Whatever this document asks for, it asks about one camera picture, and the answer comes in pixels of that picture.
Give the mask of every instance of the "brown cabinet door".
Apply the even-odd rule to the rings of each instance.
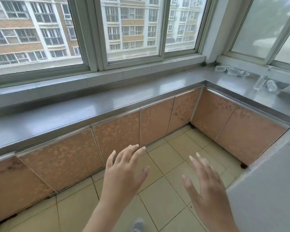
[[[200,89],[196,89],[175,96],[168,133],[178,129],[190,121],[199,93]]]
[[[130,144],[139,144],[140,111],[94,126],[93,132],[105,164],[113,150],[118,154]]]
[[[215,140],[236,104],[204,89],[191,123]]]
[[[236,106],[216,141],[249,165],[285,131],[273,121]]]
[[[91,128],[19,158],[57,192],[103,167]]]
[[[174,99],[141,109],[141,147],[168,133]]]
[[[53,192],[16,156],[0,161],[0,220]]]

